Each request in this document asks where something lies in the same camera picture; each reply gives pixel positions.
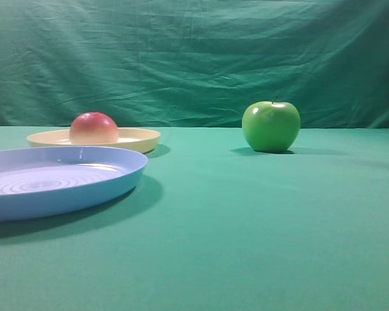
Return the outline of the blue plate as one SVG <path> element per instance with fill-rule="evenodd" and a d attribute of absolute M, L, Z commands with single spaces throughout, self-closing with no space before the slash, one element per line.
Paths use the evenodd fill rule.
<path fill-rule="evenodd" d="M 0 150 L 0 222 L 71 213 L 134 189 L 145 154 L 102 146 Z"/>

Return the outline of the green tablecloth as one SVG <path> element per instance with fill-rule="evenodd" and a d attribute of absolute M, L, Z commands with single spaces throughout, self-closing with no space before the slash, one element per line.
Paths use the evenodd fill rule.
<path fill-rule="evenodd" d="M 0 223 L 0 310 L 389 310 L 389 129 L 162 128 L 129 195 Z"/>

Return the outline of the green apple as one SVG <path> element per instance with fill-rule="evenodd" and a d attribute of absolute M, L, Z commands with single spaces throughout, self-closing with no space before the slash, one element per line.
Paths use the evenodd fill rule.
<path fill-rule="evenodd" d="M 296 140 L 301 118 L 290 102 L 260 101 L 249 105 L 242 116 L 242 130 L 248 145 L 257 152 L 287 151 Z"/>

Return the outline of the green backdrop cloth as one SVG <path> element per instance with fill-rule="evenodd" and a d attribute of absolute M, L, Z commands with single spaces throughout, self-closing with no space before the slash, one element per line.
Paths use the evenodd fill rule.
<path fill-rule="evenodd" d="M 389 1 L 0 1 L 0 126 L 389 127 Z"/>

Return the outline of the yellow plate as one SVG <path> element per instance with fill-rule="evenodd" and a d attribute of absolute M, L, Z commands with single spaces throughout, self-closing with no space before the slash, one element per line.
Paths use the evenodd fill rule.
<path fill-rule="evenodd" d="M 125 148 L 140 153 L 147 153 L 155 149 L 159 143 L 161 133 L 146 128 L 119 128 L 119 137 L 116 143 L 82 144 L 82 146 L 105 146 Z M 69 130 L 52 130 L 34 133 L 27 136 L 30 146 L 70 146 Z"/>

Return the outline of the red yellow round bread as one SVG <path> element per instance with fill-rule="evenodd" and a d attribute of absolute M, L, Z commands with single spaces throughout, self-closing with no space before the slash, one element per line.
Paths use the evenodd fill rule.
<path fill-rule="evenodd" d="M 69 140 L 76 144 L 116 143 L 119 129 L 115 121 L 101 112 L 79 115 L 69 129 Z"/>

